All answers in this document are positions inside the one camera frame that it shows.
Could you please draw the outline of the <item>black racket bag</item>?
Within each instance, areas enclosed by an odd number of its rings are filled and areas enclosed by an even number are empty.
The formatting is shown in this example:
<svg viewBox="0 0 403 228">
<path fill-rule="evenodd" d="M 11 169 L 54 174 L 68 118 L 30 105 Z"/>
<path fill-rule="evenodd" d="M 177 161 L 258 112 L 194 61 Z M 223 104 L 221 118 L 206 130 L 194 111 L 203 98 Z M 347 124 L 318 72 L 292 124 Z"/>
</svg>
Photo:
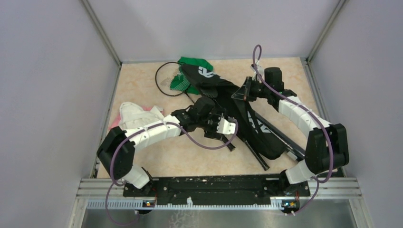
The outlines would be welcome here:
<svg viewBox="0 0 403 228">
<path fill-rule="evenodd" d="M 231 97 L 240 89 L 238 85 L 201 66 L 182 64 L 181 69 L 201 95 L 212 98 L 217 106 L 226 109 L 229 116 L 238 121 L 237 136 L 248 144 L 251 150 L 269 160 L 275 160 L 285 152 L 285 143 L 256 117 L 256 112 L 249 102 Z"/>
</svg>

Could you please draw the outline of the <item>badminton racket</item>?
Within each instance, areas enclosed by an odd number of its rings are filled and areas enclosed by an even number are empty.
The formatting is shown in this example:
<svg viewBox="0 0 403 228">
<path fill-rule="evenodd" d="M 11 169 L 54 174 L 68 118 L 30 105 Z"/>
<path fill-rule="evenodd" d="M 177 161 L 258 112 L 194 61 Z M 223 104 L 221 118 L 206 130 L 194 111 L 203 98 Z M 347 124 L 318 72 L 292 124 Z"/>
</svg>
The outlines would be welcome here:
<svg viewBox="0 0 403 228">
<path fill-rule="evenodd" d="M 251 153 L 261 164 L 263 170 L 267 171 L 269 166 L 262 157 L 269 157 L 271 155 L 269 143 L 260 130 L 255 117 L 255 111 L 251 108 L 249 102 L 231 98 L 232 94 L 237 90 L 237 87 L 222 87 L 218 89 L 202 88 L 201 93 L 213 99 L 218 107 L 224 108 L 231 117 L 234 117 L 238 121 L 239 129 L 237 137 L 249 148 Z"/>
<path fill-rule="evenodd" d="M 171 76 L 165 76 L 165 77 L 162 76 L 162 78 L 160 79 L 159 77 L 160 70 L 169 64 L 177 65 L 178 66 L 177 70 L 175 70 Z M 192 104 L 195 103 L 194 99 L 189 95 L 188 91 L 190 90 L 190 93 L 194 95 L 198 95 L 198 93 L 190 85 L 189 81 L 184 77 L 180 63 L 174 61 L 163 63 L 161 66 L 157 68 L 154 75 L 154 81 L 157 86 L 157 89 L 163 95 L 169 97 L 178 97 L 181 95 L 185 95 L 191 101 Z"/>
</svg>

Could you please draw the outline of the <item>black shuttlecock tube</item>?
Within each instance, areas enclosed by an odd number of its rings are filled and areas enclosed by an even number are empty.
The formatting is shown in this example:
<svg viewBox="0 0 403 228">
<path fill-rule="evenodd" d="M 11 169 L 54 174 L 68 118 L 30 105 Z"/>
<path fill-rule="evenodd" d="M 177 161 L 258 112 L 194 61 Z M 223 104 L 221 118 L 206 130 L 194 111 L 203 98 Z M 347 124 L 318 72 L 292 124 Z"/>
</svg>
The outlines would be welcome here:
<svg viewBox="0 0 403 228">
<path fill-rule="evenodd" d="M 286 153 L 291 159 L 301 161 L 304 159 L 305 150 L 296 142 L 286 136 L 277 127 L 267 121 L 263 116 L 255 112 L 256 120 L 260 130 L 269 143 L 271 156 L 279 157 L 281 154 Z"/>
</svg>

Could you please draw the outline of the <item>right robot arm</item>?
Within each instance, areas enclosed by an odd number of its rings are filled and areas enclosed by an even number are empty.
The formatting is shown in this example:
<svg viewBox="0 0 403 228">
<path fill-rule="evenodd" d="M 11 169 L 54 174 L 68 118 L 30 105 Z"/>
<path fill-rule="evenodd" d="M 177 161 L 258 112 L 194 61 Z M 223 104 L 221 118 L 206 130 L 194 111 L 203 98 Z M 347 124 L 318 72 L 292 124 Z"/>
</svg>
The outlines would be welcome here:
<svg viewBox="0 0 403 228">
<path fill-rule="evenodd" d="M 307 108 L 293 91 L 285 89 L 280 68 L 262 70 L 258 64 L 251 66 L 255 76 L 247 77 L 232 98 L 243 101 L 265 98 L 269 105 L 287 117 L 307 138 L 304 159 L 282 172 L 285 179 L 278 183 L 279 191 L 285 196 L 291 196 L 297 191 L 299 183 L 324 172 L 330 178 L 333 169 L 347 165 L 349 151 L 346 128 L 340 123 L 332 124 L 322 119 Z"/>
</svg>

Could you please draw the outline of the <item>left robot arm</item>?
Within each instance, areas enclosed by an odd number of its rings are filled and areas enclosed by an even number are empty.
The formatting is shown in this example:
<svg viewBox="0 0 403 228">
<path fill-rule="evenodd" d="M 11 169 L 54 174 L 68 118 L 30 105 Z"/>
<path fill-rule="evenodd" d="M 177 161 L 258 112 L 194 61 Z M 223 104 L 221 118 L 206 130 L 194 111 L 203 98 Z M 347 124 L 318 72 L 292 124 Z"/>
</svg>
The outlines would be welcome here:
<svg viewBox="0 0 403 228">
<path fill-rule="evenodd" d="M 112 128 L 100 144 L 97 157 L 107 170 L 113 185 L 132 184 L 140 196 L 152 192 L 152 177 L 143 168 L 134 165 L 135 153 L 168 138 L 186 135 L 193 143 L 207 150 L 214 150 L 200 144 L 190 132 L 201 128 L 206 138 L 220 140 L 224 135 L 235 137 L 239 124 L 228 117 L 224 108 L 218 108 L 212 99 L 201 97 L 185 109 L 179 109 L 163 119 L 143 126 L 121 129 Z"/>
</svg>

